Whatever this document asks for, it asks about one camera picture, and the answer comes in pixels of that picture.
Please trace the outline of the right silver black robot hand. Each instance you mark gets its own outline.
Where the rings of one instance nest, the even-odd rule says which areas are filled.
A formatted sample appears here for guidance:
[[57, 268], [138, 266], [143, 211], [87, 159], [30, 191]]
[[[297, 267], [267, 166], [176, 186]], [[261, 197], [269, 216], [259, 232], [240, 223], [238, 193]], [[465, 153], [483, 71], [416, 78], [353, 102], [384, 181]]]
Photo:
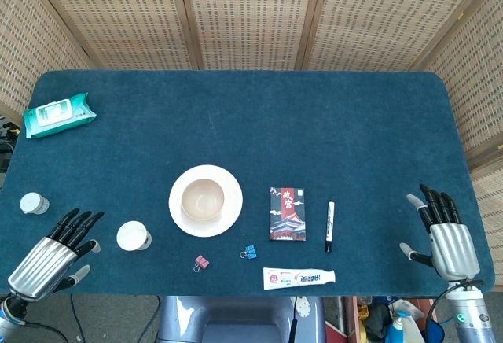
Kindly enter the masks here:
[[480, 272], [475, 245], [453, 198], [425, 184], [419, 185], [425, 199], [413, 194], [406, 199], [414, 206], [431, 244], [429, 255], [421, 254], [402, 242], [399, 247], [408, 260], [435, 269], [447, 282], [472, 281]]

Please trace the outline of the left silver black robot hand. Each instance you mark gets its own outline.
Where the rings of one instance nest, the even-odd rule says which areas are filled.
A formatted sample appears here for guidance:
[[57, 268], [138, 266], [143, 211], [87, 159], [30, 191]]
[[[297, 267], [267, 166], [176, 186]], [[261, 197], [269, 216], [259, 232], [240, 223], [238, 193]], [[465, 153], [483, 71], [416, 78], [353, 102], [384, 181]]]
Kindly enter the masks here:
[[82, 266], [73, 275], [68, 270], [87, 253], [100, 252], [97, 240], [83, 242], [83, 239], [103, 215], [103, 212], [81, 213], [77, 208], [65, 214], [9, 276], [10, 293], [35, 302], [79, 284], [90, 273], [90, 265]]

